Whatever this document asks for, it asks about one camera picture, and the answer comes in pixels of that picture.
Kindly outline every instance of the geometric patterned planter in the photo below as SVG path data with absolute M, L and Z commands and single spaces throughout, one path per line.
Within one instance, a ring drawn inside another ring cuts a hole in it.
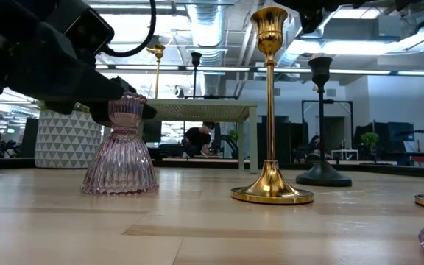
M 86 169 L 101 143 L 101 125 L 90 113 L 62 115 L 40 112 L 35 166 L 46 169 Z

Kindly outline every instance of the light wood surface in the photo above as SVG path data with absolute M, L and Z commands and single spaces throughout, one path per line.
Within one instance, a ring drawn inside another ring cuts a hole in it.
M 250 108 L 258 107 L 254 101 L 216 99 L 148 99 L 148 104 L 158 111 L 158 121 L 237 122 L 248 118 Z
M 256 205 L 237 169 L 156 169 L 159 194 L 87 196 L 85 171 L 0 171 L 0 264 L 424 265 L 424 178 L 345 172 L 351 188 L 295 185 L 301 206 Z

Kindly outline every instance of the black candlestick holder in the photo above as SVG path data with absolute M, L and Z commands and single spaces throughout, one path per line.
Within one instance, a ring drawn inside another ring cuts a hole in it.
M 349 177 L 345 177 L 335 170 L 325 160 L 324 145 L 324 109 L 323 109 L 323 93 L 325 92 L 325 83 L 330 79 L 330 64 L 332 59 L 329 57 L 318 57 L 308 61 L 308 65 L 312 70 L 312 81 L 318 86 L 318 108 L 319 108 L 319 125 L 320 125 L 320 159 L 307 172 L 297 176 L 296 183 L 310 186 L 324 187 L 351 187 L 353 181 Z
M 194 92 L 192 94 L 192 99 L 196 99 L 196 76 L 197 76 L 197 66 L 200 64 L 200 58 L 202 54 L 199 52 L 192 52 L 192 65 L 194 66 Z

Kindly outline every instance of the black shirt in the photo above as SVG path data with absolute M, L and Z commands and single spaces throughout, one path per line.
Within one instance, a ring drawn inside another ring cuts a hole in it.
M 208 133 L 201 133 L 199 128 L 193 127 L 185 132 L 184 135 L 192 146 L 195 146 L 198 150 L 204 146 L 204 144 L 209 144 L 211 142 L 211 135 Z

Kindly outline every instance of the white table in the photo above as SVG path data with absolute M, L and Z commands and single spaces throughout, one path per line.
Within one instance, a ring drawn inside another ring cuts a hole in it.
M 258 173 L 257 102 L 221 99 L 148 99 L 156 121 L 238 122 L 238 166 L 244 170 L 244 121 L 250 119 L 250 174 Z M 141 135 L 143 125 L 138 128 Z
M 346 160 L 347 154 L 355 152 L 356 153 L 356 160 L 359 160 L 359 151 L 353 150 L 353 149 L 340 149 L 340 150 L 331 150 L 331 158 L 335 159 L 334 154 L 339 153 L 340 154 L 340 160 Z

